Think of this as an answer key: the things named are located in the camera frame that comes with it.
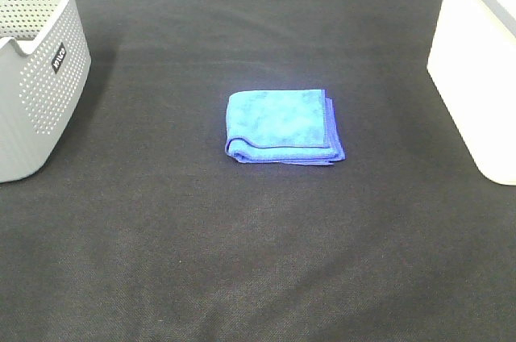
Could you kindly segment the blue microfiber towel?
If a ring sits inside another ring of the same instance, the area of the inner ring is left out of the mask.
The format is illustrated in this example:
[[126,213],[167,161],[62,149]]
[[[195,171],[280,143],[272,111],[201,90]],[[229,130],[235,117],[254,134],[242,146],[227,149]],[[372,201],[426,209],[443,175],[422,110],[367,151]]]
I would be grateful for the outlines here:
[[325,90],[249,90],[232,94],[225,153],[240,163],[332,165],[346,158]]

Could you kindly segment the black fabric table mat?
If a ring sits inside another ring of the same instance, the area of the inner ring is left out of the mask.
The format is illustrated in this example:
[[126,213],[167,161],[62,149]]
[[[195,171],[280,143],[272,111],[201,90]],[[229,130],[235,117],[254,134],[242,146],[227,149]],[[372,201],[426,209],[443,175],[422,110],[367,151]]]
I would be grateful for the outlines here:
[[[427,73],[441,0],[76,0],[92,64],[1,187],[4,341],[512,341],[515,190]],[[322,88],[347,153],[244,165],[227,99]]]

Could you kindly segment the grey perforated plastic basket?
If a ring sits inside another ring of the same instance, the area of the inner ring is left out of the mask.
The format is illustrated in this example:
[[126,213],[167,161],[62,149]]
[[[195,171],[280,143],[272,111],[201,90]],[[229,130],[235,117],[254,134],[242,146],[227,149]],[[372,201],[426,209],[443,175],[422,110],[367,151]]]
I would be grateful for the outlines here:
[[47,161],[89,75],[75,0],[1,0],[1,181]]

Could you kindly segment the white plastic storage box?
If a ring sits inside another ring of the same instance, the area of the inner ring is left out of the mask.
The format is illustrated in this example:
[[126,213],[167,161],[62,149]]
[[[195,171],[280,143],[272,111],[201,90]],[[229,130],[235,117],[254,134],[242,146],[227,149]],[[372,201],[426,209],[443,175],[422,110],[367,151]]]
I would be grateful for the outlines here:
[[427,70],[475,165],[515,183],[515,0],[442,0]]

